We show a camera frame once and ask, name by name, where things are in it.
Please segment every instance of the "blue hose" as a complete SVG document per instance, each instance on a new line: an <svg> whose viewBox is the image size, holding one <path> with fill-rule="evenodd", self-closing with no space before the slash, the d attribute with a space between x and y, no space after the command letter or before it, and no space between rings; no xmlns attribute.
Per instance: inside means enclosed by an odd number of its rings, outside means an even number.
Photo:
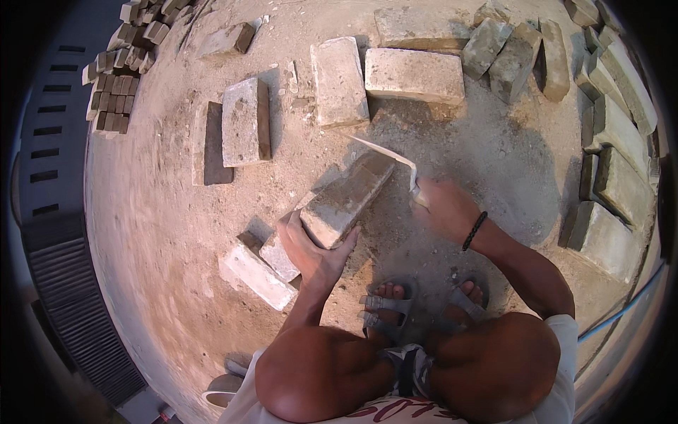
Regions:
<svg viewBox="0 0 678 424"><path fill-rule="evenodd" d="M664 269L664 261L662 261L661 265L659 265L659 268L654 272L652 275L652 278L647 282L645 287L643 287L632 299L631 302L629 302L628 305L626 305L621 311L615 313L613 316L609 317L602 323L598 324L597 326L591 328L589 331L584 332L577 338L577 344L582 343L583 341L587 340L589 337L593 336L595 333L599 332L602 328L605 328L615 322L619 317L624 315L633 305L635 305L638 300L640 299L640 296L643 296L645 292L647 292L647 289L650 288L652 283L654 283L656 280L659 280L659 275L662 273L662 270Z"/></svg>

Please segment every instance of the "dirt ground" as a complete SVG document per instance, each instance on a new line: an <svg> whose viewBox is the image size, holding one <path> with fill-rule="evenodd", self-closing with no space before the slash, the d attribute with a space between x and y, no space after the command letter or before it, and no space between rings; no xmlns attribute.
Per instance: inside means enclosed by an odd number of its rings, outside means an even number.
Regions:
<svg viewBox="0 0 678 424"><path fill-rule="evenodd" d="M419 1L440 13L473 13L484 0ZM151 387L185 423L213 423L221 410L200 398L224 373L224 358L248 358L270 343L286 312L278 312L238 281L224 281L217 259L243 230L262 240L325 175L338 175L365 147L314 122L309 46L355 36L361 54L378 46L373 12L411 1L227 1L194 25L175 24L142 77L126 136L93 136L88 152L87 216L95 266L113 319ZM558 1L508 0L512 23L537 17L561 25L574 72L584 37ZM244 56L218 64L195 60L206 34L269 15ZM286 86L294 60L299 92ZM230 185L191 184L189 135L198 105L220 101L223 89L259 76L269 90L273 160L237 168ZM370 100L372 122L351 130L415 161L423 174L451 178L468 189L503 229L551 259L565 276L584 330L614 311L631 285L609 278L558 247L564 216L578 201L581 114L591 106L574 82L560 103L548 101L530 77L511 106L486 79L464 78L467 101L449 109L400 100ZM461 252L412 220L409 170L399 166L363 214L358 246L333 291L322 324L360 332L358 298L372 282L416 278L420 306L442 308L452 280L475 276L498 315L527 311L487 259ZM584 367L605 332L580 347Z"/></svg>

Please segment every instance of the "sandal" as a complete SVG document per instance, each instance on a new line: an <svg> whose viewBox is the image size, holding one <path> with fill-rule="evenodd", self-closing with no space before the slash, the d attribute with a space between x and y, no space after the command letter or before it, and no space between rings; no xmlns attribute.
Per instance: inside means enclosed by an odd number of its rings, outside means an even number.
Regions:
<svg viewBox="0 0 678 424"><path fill-rule="evenodd" d="M408 318L410 316L410 310L414 304L414 299L416 297L416 285L414 282L393 282L394 285L402 286L405 290L403 299L389 299L381 296L376 296L372 292L377 289L375 286L369 289L367 296L362 296L360 298L360 304L365 305L375 312L369 311L360 311L358 313L358 318L363 319L363 333L367 337L367 328L372 327L374 330L383 334L391 340L393 346L397 346L400 341L400 335L403 332L403 328L407 324ZM401 313L401 318L398 320L398 324L390 324L379 319L379 315L376 313L379 309L389 309L391 311L396 311Z"/></svg>
<svg viewBox="0 0 678 424"><path fill-rule="evenodd" d="M463 282L467 281L472 281L475 284L475 281L473 281L472 278L466 278ZM487 301L483 302L484 307L472 302L472 300L462 291L461 285L463 282L454 285L450 296L447 298L447 305L454 305L463 309L474 322L480 322L485 318ZM466 324L459 324L458 322L443 316L445 309L447 309L447 305L443 308L440 315L438 315L438 318L434 321L433 325L444 332L457 333L465 331L467 329Z"/></svg>

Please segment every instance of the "black bracelet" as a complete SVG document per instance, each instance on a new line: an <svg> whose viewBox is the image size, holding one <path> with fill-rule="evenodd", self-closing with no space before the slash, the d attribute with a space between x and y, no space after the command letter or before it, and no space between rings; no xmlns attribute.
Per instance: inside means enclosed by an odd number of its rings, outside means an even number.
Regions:
<svg viewBox="0 0 678 424"><path fill-rule="evenodd" d="M473 237L475 234L478 232L478 229L480 228L480 224L483 223L483 221L487 218L487 211L483 211L482 214L478 217L478 220L475 221L475 225L471 229L471 232L468 234L468 237L466 238L466 241L464 242L464 245L462 246L462 252L466 252L468 250L468 247L471 245L471 240L473 240Z"/></svg>

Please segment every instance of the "person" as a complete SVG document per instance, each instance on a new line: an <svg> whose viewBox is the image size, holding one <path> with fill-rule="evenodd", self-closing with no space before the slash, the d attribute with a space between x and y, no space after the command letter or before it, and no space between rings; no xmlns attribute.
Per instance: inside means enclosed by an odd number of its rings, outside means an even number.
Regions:
<svg viewBox="0 0 678 424"><path fill-rule="evenodd" d="M420 177L417 183L429 207L411 202L414 216L440 236L463 243L481 215L471 196L450 181ZM301 271L298 298L275 340L254 354L219 423L572 422L578 332L572 293L551 261L490 218L479 225L469 247L488 257L539 317L510 312L474 322L452 303L444 318L466 330L433 329L424 347L393 347L376 327L368 327L363 338L319 325L359 227L333 250L314 245L298 210L285 215L277 229ZM459 289L480 303L482 291L475 283ZM385 282L372 294L403 299L405 288ZM392 324L402 318L388 309L371 312Z"/></svg>

